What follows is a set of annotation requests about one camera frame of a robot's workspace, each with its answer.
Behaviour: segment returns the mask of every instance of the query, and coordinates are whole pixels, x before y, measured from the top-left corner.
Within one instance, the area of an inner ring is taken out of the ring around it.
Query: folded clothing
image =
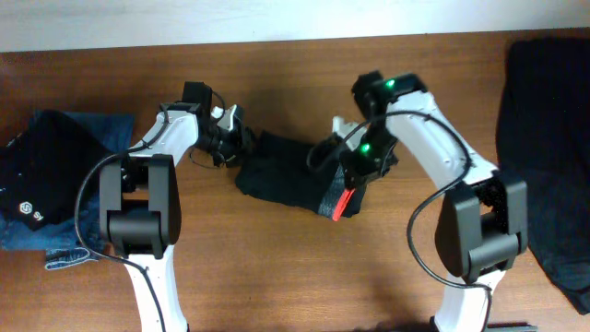
[[[72,218],[79,186],[107,154],[72,118],[43,112],[29,130],[0,148],[0,210],[33,231]]]
[[[64,114],[86,129],[109,151],[120,152],[129,148],[134,124],[132,115]],[[33,126],[42,115],[43,112],[35,112],[29,126]],[[104,241],[100,237],[99,205],[99,195],[96,192],[82,204],[80,228],[88,245],[100,252],[104,248]],[[89,260],[96,260],[77,241],[73,218],[32,231],[22,222],[0,215],[0,248],[46,250],[45,268],[47,269],[71,267]]]
[[[590,311],[590,41],[520,41],[508,55],[496,146],[528,188],[528,239],[550,280]]]
[[[310,172],[306,159],[312,146],[263,132],[235,183],[246,195],[333,218],[345,189],[344,172],[337,160]],[[342,216],[360,212],[364,193],[364,188],[354,192]]]

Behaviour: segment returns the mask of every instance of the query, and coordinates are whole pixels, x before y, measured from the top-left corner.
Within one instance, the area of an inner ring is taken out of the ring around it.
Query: black cloth
[[[311,148],[310,144],[263,132],[235,183],[246,195],[331,218],[344,192],[344,174],[337,160],[319,172],[308,171],[306,159]],[[342,216],[360,212],[364,192],[355,191]]]
[[[69,116],[46,111],[34,125],[0,148],[0,208],[32,230],[74,213],[77,190],[109,153]]]
[[[497,128],[503,169],[528,187],[530,249],[580,314],[590,311],[590,41],[521,41]]]

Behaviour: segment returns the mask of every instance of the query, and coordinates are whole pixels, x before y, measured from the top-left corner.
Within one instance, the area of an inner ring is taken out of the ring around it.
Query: white logo
[[[35,213],[33,213],[33,218],[36,219],[37,221],[41,221],[43,220],[43,216],[41,215],[41,213],[35,211]]]
[[[18,206],[18,209],[20,209],[20,213],[29,214],[33,211],[33,205],[29,202],[22,202]]]

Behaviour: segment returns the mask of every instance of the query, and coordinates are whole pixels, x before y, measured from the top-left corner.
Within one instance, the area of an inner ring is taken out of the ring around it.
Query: green indicator light
[[[371,145],[369,143],[365,143],[360,146],[360,152],[367,153],[371,149]]]

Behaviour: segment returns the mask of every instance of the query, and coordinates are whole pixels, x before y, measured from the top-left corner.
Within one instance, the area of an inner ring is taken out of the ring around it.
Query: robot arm
[[[116,254],[147,271],[169,332],[188,331],[173,267],[182,223],[174,168],[191,147],[213,156],[216,166],[239,165],[250,152],[253,138],[243,126],[241,107],[210,111],[211,93],[203,83],[185,83],[183,100],[162,104],[156,123],[134,146],[151,142],[149,147],[100,172],[100,234],[113,244]],[[122,193],[137,188],[147,189],[149,199],[123,198]],[[160,332],[159,313],[144,276],[134,267],[125,267],[133,282],[142,330]]]
[[[336,150],[347,189],[385,176],[397,164],[393,153],[397,141],[407,146],[439,189],[465,171],[468,153],[472,163],[465,178],[444,196],[435,243],[449,281],[483,284],[493,291],[526,249],[525,183],[479,156],[446,120],[417,76],[383,79],[379,72],[372,72],[360,76],[352,92],[371,125],[353,134],[357,124],[344,124],[338,117],[333,122],[335,136],[348,140],[344,150]],[[462,146],[448,131],[455,133]],[[481,216],[480,204],[492,211]],[[433,329],[479,331],[487,307],[483,289],[445,286]]]

